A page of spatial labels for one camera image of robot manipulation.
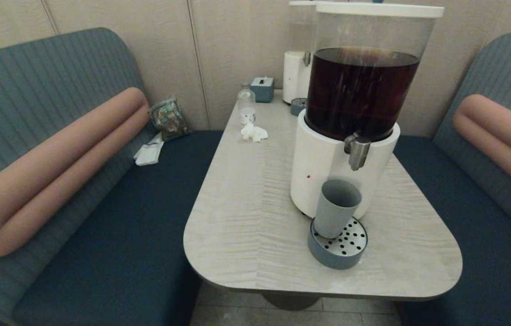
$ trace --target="gray tissue box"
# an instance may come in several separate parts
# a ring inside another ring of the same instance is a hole
[[[271,77],[257,77],[250,85],[255,93],[256,102],[269,103],[274,98],[274,79]]]

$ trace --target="snack bag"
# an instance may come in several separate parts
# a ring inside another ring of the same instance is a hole
[[[149,109],[149,115],[153,125],[161,130],[165,142],[191,134],[179,111],[175,95],[153,105]]]

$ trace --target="white napkin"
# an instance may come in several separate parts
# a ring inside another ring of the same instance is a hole
[[[268,138],[268,132],[260,127],[254,126],[251,122],[248,122],[245,127],[241,130],[243,139],[249,140],[250,138],[254,142],[259,142],[262,139]]]
[[[159,161],[159,155],[164,143],[165,142],[163,142],[161,133],[158,133],[150,140],[150,142],[141,146],[141,148],[137,151],[137,154],[133,156],[133,159],[135,159],[135,164],[137,164],[139,167],[142,167],[143,165],[151,165],[157,163]]]

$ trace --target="table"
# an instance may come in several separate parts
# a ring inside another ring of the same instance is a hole
[[[369,236],[360,262],[334,270],[315,260],[307,248],[311,219],[290,198],[297,117],[281,91],[255,109],[269,138],[243,140],[233,109],[185,227],[185,254],[200,277],[265,297],[396,301],[432,299],[457,283],[457,242],[394,155],[360,220]]]

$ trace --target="perforated drip tray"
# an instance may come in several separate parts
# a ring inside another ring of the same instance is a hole
[[[368,235],[362,224],[351,217],[348,225],[336,239],[326,239],[310,224],[308,249],[322,264],[334,269],[348,269],[357,264],[368,243]]]

